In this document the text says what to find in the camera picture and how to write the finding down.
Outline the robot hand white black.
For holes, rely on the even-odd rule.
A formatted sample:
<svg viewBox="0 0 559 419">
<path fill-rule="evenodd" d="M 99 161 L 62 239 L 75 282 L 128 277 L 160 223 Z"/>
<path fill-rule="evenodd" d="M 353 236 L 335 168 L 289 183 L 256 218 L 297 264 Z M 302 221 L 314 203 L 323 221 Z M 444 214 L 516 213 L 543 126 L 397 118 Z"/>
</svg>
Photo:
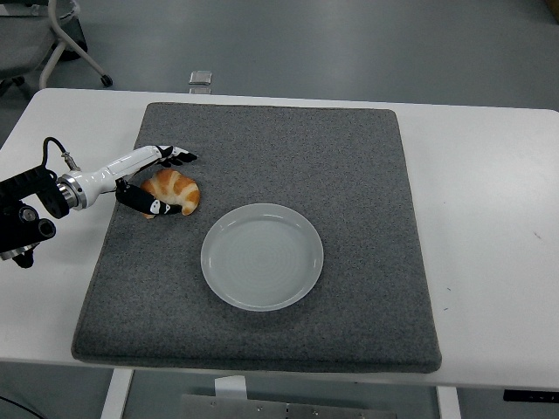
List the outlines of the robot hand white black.
<svg viewBox="0 0 559 419">
<path fill-rule="evenodd" d="M 59 178 L 59 186 L 73 194 L 68 200 L 70 208 L 82 210 L 92 206 L 97 198 L 114 192 L 117 201 L 150 216 L 178 213 L 179 206 L 155 198 L 149 192 L 127 183 L 127 179 L 155 164 L 166 168 L 192 162 L 197 156 L 179 147 L 145 146 L 93 171 L 72 170 Z"/>
</svg>

